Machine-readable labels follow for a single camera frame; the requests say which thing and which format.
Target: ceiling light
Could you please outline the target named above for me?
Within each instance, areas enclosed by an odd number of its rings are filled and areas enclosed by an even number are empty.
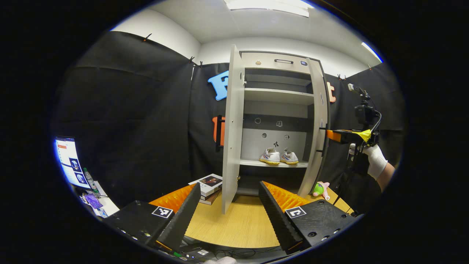
[[[379,57],[378,55],[376,54],[376,52],[374,52],[370,46],[368,46],[365,42],[362,42],[362,46],[365,47],[369,52],[371,52],[371,54],[375,55],[375,57],[380,61],[380,62],[383,62]]]
[[[269,9],[309,17],[308,8],[312,5],[302,0],[225,0],[230,10]]]

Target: blue letter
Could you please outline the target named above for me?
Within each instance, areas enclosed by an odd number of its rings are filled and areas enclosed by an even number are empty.
[[[228,86],[228,71],[222,72],[219,75],[213,76],[212,78],[208,79],[208,82],[213,85],[217,96],[215,99],[220,101],[227,97],[227,86]]]

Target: book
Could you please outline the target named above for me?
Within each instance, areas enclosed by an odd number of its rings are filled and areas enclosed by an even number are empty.
[[[201,199],[201,200],[207,200],[210,196],[214,195],[214,194],[215,194],[218,190],[220,190],[220,189],[221,189],[221,185],[214,189],[214,193],[213,193],[213,194],[209,194],[208,196],[203,196],[203,195],[201,195],[201,196],[200,196],[200,199]]]
[[[212,205],[213,201],[215,201],[215,199],[217,198],[220,191],[221,190],[216,191],[214,194],[210,195],[210,197],[208,197],[206,200],[200,199],[199,202],[205,203],[205,204],[208,204],[208,205]]]
[[[198,180],[189,182],[189,185],[200,182],[200,194],[207,197],[220,188],[222,181],[223,177],[212,173]]]

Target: plush toy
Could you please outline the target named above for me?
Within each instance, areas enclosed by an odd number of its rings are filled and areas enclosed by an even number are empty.
[[[323,195],[324,199],[329,200],[331,197],[327,195],[327,188],[329,187],[330,183],[318,181],[316,186],[313,189],[313,196]]]

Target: open cabinet door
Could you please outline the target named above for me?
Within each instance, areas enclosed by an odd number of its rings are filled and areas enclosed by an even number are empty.
[[[222,213],[225,214],[238,189],[244,112],[244,65],[236,45],[231,46],[228,71],[225,142],[223,147]]]
[[[318,180],[319,169],[321,167],[323,157],[326,154],[328,143],[325,138],[325,130],[321,130],[319,128],[326,127],[329,123],[328,91],[325,86],[321,65],[319,64],[319,61],[311,60],[309,58],[307,58],[306,61],[310,68],[311,84],[313,86],[314,122],[310,160],[308,161],[308,168],[306,169],[305,177],[303,178],[303,182],[298,190],[298,195],[301,197],[306,196]]]

